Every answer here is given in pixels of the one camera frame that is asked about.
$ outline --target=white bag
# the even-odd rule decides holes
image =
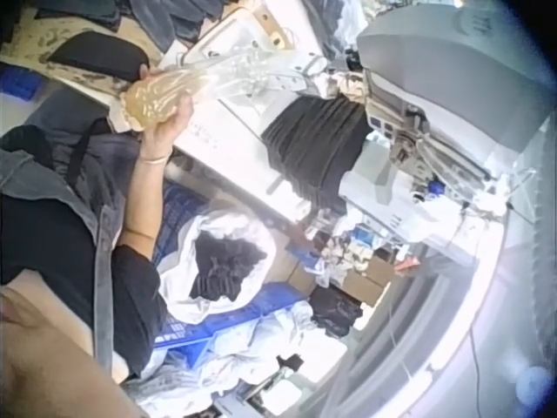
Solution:
[[[190,298],[193,282],[198,275],[195,260],[195,240],[202,232],[217,239],[245,239],[266,254],[242,282],[242,290],[235,301],[223,296],[216,302]],[[217,210],[191,219],[178,233],[178,250],[168,254],[158,265],[161,286],[159,292],[169,312],[189,324],[200,323],[207,315],[239,309],[250,302],[261,288],[277,252],[274,239],[259,219],[240,211]]]

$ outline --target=wooden board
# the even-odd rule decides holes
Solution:
[[[285,39],[284,33],[281,34],[281,29],[276,20],[267,8],[261,7],[258,0],[242,0],[225,6],[223,19],[239,8],[254,10],[253,12],[257,14],[258,20],[271,37]],[[48,78],[65,82],[95,99],[98,99],[98,97],[94,94],[94,91],[100,91],[104,95],[116,98],[121,91],[128,87],[128,83],[95,72],[47,62],[46,59],[50,54],[69,38],[87,30],[94,30],[105,35],[120,37],[139,46],[149,57],[151,65],[157,65],[163,56],[163,53],[158,50],[138,23],[127,17],[122,18],[120,29],[115,34],[80,17],[35,20],[36,13],[37,10],[32,7],[23,9],[22,18],[20,24],[14,30],[12,42],[4,44],[0,50],[0,61],[29,68]],[[217,25],[218,22],[205,21],[201,36],[204,36]]]

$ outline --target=hand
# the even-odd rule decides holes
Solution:
[[[142,64],[139,76],[142,80],[154,76],[160,70],[152,70]],[[180,136],[190,122],[193,115],[193,105],[190,96],[182,96],[178,102],[178,109],[174,115],[162,124],[145,129],[141,143],[140,156],[146,159],[158,159],[170,156],[174,141]]]

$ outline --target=apron strap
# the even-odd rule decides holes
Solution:
[[[65,180],[75,190],[85,153],[91,136],[110,132],[105,118],[96,119],[87,128],[70,155]],[[112,373],[114,351],[114,311],[112,299],[111,250],[112,241],[107,233],[111,229],[114,212],[103,206],[98,220],[97,248],[95,252],[95,282],[93,289],[93,355],[108,373]]]

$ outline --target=bracelet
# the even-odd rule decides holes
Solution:
[[[142,163],[157,165],[168,161],[168,158],[170,158],[171,155],[172,155],[172,151],[165,157],[161,157],[161,158],[143,158],[141,157],[141,155],[139,155],[139,160],[141,160]]]

